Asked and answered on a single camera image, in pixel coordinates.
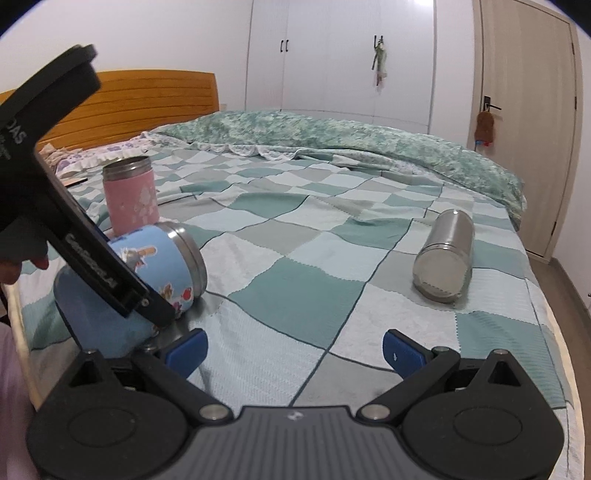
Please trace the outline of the person's left hand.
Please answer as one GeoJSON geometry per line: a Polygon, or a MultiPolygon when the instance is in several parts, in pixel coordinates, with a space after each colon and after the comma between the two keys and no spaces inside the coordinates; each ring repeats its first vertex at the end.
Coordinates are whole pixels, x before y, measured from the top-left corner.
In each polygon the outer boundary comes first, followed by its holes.
{"type": "Polygon", "coordinates": [[[1,283],[6,285],[14,284],[21,276],[24,262],[32,263],[37,269],[46,270],[49,266],[47,246],[42,245],[40,248],[26,250],[2,250],[1,283]]]}

